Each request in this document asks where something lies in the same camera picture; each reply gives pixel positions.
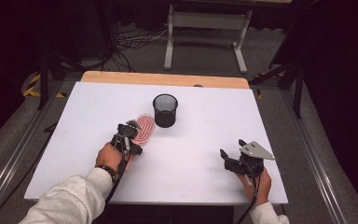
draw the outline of white tabletop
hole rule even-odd
[[[76,83],[25,199],[37,200],[71,175],[86,175],[117,125],[143,113],[154,116],[152,101],[161,93],[177,98],[176,122],[168,129],[156,126],[111,203],[248,203],[219,149],[237,159],[241,138],[273,154],[251,90],[88,82]],[[287,203],[276,162],[265,160],[265,166],[272,178],[268,199]]]

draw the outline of white stand leg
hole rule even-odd
[[[246,68],[245,61],[243,60],[241,47],[242,47],[243,39],[245,38],[245,35],[246,35],[246,31],[248,30],[248,26],[249,26],[249,22],[251,21],[251,17],[252,17],[252,10],[247,11],[246,18],[243,19],[240,38],[239,38],[238,42],[232,43],[232,46],[234,48],[234,53],[237,58],[238,67],[240,68],[241,73],[246,73],[248,71]]]
[[[164,69],[170,70],[172,67],[172,54],[173,54],[173,5],[170,5],[170,13],[168,15],[168,42],[167,51],[165,52]]]

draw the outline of gray carpet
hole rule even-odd
[[[122,27],[121,31],[130,29],[133,27]],[[216,33],[216,31],[203,32],[208,35]],[[269,62],[280,46],[284,35],[280,31],[254,29],[248,31],[242,47],[244,60],[248,67],[246,75],[239,72],[230,46],[236,38],[236,33],[228,31],[221,31],[215,37],[207,37],[196,31],[182,31],[174,37],[173,61],[170,71],[163,69],[166,49],[164,39],[149,43],[141,49],[127,49],[122,52],[136,72],[246,77],[250,80],[257,73],[268,71]],[[123,57],[118,58],[115,55],[114,58],[120,63],[126,63]],[[120,65],[119,67],[120,71],[127,71],[124,66]],[[117,65],[112,61],[108,62],[104,69],[118,71]],[[61,92],[70,93],[77,80],[79,78],[76,76],[68,77],[62,85]],[[290,108],[284,105],[279,91],[262,90],[262,94],[263,99],[257,100],[257,103],[282,172],[283,184],[289,199],[289,204],[284,206],[286,215],[289,216],[291,223],[334,223],[305,157],[300,137],[288,112]],[[14,189],[34,162],[48,138],[48,134],[43,130],[59,120],[65,102],[66,98],[54,99],[3,198],[6,198]],[[20,142],[22,134],[36,113],[37,104],[38,98],[27,97],[23,105],[0,131],[0,171]],[[301,115],[315,153],[321,160],[337,194],[337,200],[345,218],[348,223],[358,223],[358,196],[337,162],[306,89],[304,90]],[[0,223],[19,222],[30,206],[34,204],[23,200],[24,192],[31,178],[32,174],[28,174],[20,187],[5,203],[0,211]],[[245,208],[245,206],[235,207],[234,220],[238,220]],[[278,214],[282,213],[279,206],[276,207],[276,211]],[[247,218],[244,223],[251,223],[251,221]]]

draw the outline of person's hand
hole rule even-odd
[[[245,191],[246,197],[251,202],[254,197],[254,190],[253,187],[249,185],[248,181],[246,180],[245,176],[237,175],[238,179],[243,184],[243,189]],[[258,193],[257,193],[257,201],[255,205],[260,205],[269,201],[269,190],[271,189],[271,177],[267,172],[267,169],[264,168],[264,171],[261,173],[260,177],[255,178],[256,188],[258,186]]]
[[[110,143],[106,143],[98,152],[95,166],[104,165],[113,169],[117,174],[118,165],[121,161],[121,152],[115,149]]]

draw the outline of white sleeve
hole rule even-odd
[[[270,202],[260,204],[250,212],[254,224],[289,224],[289,218],[277,216]]]
[[[112,187],[110,174],[100,168],[72,176],[46,191],[20,223],[91,223]]]

